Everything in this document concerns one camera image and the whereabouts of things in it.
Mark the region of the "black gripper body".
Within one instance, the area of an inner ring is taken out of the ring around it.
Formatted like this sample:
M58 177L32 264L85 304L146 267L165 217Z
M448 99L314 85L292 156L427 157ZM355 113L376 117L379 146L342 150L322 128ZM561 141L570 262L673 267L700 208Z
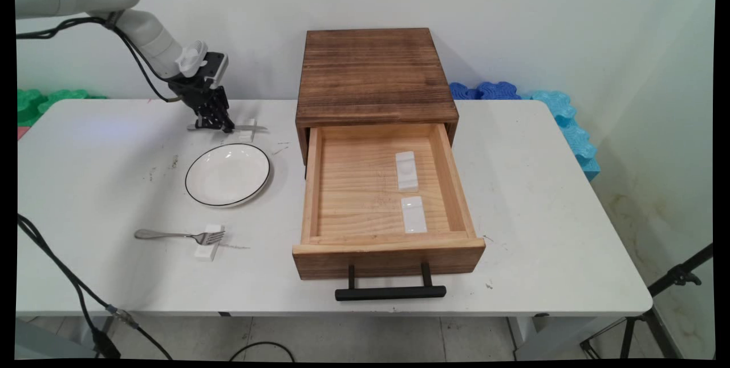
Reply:
M204 77L184 77L178 74L169 78L169 89L186 106L195 112L200 110L227 111L228 98L223 86L212 87L212 80Z

